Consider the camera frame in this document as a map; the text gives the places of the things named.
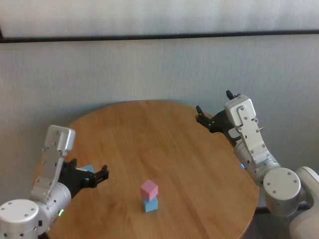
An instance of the blue cube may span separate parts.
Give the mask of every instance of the blue cube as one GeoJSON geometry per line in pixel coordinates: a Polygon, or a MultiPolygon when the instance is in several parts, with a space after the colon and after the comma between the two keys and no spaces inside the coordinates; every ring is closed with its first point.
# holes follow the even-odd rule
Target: blue cube
{"type": "Polygon", "coordinates": [[[86,165],[84,167],[82,167],[82,169],[86,170],[86,171],[89,171],[91,173],[94,173],[94,168],[92,165],[86,165]]]}
{"type": "Polygon", "coordinates": [[[155,197],[151,201],[148,201],[147,199],[143,198],[143,203],[144,203],[144,209],[146,213],[153,210],[157,210],[159,208],[159,202],[157,197],[155,197]]]}

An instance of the black wall trim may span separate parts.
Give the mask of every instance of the black wall trim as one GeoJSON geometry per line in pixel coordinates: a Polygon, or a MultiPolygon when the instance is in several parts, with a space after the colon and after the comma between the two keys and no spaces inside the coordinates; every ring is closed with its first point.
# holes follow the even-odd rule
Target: black wall trim
{"type": "Polygon", "coordinates": [[[0,43],[149,40],[149,39],[181,39],[181,38],[203,38],[203,37],[304,35],[304,34],[319,34],[319,30],[255,31],[255,32],[233,32],[233,33],[201,33],[201,34],[142,35],[142,36],[126,35],[126,36],[84,36],[84,37],[36,37],[36,38],[4,38],[4,37],[1,38],[0,36],[0,43]]]}
{"type": "MultiPolygon", "coordinates": [[[[299,204],[297,208],[298,211],[304,211],[308,209],[310,209],[310,207],[307,204],[299,204]]],[[[256,208],[255,214],[263,214],[263,213],[270,213],[270,211],[267,207],[256,208]]]]}

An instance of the gray wall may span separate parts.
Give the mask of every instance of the gray wall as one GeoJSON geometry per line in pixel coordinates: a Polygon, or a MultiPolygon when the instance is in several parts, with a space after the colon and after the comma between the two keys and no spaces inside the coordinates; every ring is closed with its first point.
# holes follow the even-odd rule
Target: gray wall
{"type": "Polygon", "coordinates": [[[5,37],[318,29],[317,0],[1,0],[5,37]]]}
{"type": "Polygon", "coordinates": [[[0,204],[27,197],[50,124],[114,102],[216,113],[248,95],[285,167],[319,171],[319,35],[0,45],[0,204]]]}

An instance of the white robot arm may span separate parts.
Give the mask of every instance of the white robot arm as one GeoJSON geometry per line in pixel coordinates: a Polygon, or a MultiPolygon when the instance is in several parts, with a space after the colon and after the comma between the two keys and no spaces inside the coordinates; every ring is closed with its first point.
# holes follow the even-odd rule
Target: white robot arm
{"type": "Polygon", "coordinates": [[[260,130],[252,101],[245,95],[227,91],[229,101],[225,110],[213,118],[196,107],[197,122],[210,132],[222,132],[234,146],[234,152],[255,183],[265,189],[266,204],[276,216],[293,214],[305,200],[311,207],[290,224],[293,239],[316,239],[319,235],[319,176],[308,167],[296,172],[283,168],[267,149],[260,130]],[[233,128],[239,136],[232,136],[233,128]]]}
{"type": "Polygon", "coordinates": [[[17,199],[0,206],[0,239],[37,239],[82,188],[94,188],[109,176],[104,165],[97,173],[75,168],[76,159],[65,162],[72,150],[75,131],[51,125],[44,142],[42,168],[30,200],[17,199]]]}

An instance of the round wooden table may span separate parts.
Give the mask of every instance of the round wooden table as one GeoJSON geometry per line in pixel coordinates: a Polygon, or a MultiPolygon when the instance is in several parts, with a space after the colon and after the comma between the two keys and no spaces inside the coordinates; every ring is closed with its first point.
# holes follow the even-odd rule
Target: round wooden table
{"type": "Polygon", "coordinates": [[[107,164],[108,180],[83,189],[53,225],[51,239],[237,239],[248,227],[258,187],[221,133],[195,108],[163,101],[107,106],[81,117],[68,160],[107,164]],[[159,186],[159,209],[145,213],[140,186],[159,186]]]}

